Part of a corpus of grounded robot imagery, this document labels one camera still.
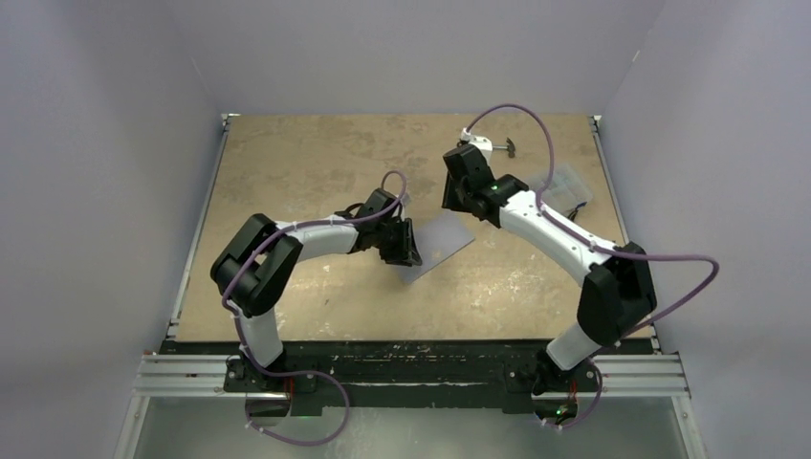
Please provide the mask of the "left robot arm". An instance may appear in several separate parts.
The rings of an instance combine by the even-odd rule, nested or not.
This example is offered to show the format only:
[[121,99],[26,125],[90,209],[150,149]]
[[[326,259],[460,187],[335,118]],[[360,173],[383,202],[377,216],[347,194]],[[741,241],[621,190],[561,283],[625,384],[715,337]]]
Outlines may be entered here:
[[370,249],[388,265],[422,263],[401,198],[382,188],[315,221],[282,223],[256,213],[232,237],[209,276],[234,321],[241,357],[250,364],[248,378],[260,390],[280,387],[288,370],[274,307],[296,264]]

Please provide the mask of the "grey envelope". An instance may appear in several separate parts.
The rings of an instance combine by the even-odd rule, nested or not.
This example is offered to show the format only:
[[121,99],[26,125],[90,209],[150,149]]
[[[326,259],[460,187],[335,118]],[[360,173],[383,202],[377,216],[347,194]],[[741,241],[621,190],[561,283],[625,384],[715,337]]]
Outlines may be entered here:
[[406,285],[437,268],[474,241],[472,232],[459,215],[449,210],[417,227],[414,237],[422,264],[396,269],[401,282]]

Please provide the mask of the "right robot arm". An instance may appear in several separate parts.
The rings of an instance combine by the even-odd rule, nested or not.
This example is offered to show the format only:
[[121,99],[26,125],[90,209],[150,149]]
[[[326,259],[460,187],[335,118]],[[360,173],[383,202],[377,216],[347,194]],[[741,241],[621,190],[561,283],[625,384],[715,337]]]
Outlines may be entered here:
[[563,218],[513,175],[493,175],[483,150],[460,143],[443,156],[447,178],[442,206],[529,242],[556,261],[581,287],[573,325],[537,355],[533,393],[564,391],[575,371],[611,346],[657,306],[645,251],[620,248]]

